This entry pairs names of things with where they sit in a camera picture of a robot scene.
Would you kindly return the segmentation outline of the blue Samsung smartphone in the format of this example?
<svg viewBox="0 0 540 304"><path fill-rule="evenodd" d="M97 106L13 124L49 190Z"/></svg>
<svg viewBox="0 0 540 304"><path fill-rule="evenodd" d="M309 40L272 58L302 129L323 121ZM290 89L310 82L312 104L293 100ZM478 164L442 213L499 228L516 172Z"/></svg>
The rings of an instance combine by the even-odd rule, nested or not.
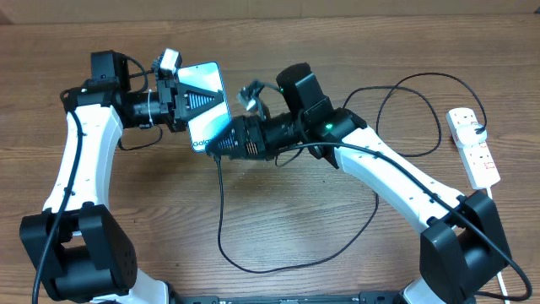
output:
<svg viewBox="0 0 540 304"><path fill-rule="evenodd" d="M219 65L216 62L205 62L180 68L177 74L181 83L224 92L224 101L221 104L187 122L193 151L203 153L206 145L231 121Z"/></svg>

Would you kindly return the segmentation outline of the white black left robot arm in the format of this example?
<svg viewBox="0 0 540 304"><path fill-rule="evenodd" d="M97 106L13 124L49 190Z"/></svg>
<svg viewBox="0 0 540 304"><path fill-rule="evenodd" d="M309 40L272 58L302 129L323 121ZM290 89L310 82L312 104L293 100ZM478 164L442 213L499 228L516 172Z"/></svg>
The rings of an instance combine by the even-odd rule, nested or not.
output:
<svg viewBox="0 0 540 304"><path fill-rule="evenodd" d="M129 128L189 132L192 148L230 120L216 62L184 66L166 49L140 69L134 90L132 58L115 51L90 57L91 75L64 90L67 141L57 179L39 214L21 220L19 236L36 271L33 290L75 303L178 303L167 282L139 267L135 248L110 211L114 154Z"/></svg>

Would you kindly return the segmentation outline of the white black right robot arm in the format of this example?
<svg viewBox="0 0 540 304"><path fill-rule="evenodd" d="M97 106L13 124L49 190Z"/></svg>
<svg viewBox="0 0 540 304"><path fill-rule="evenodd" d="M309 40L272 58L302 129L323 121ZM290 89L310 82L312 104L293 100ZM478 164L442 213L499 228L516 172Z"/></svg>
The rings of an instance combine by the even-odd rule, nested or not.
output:
<svg viewBox="0 0 540 304"><path fill-rule="evenodd" d="M243 88L247 114L238 116L206 147L215 160L271 160L307 149L317 159L355 176L406 218L420 240L420 276L399 294L402 303L465 303L505 268L514 268L492 198L465 195L437 182L393 151L367 122L334 107L309 64L276 78L288 111L270 117L259 99L262 83Z"/></svg>

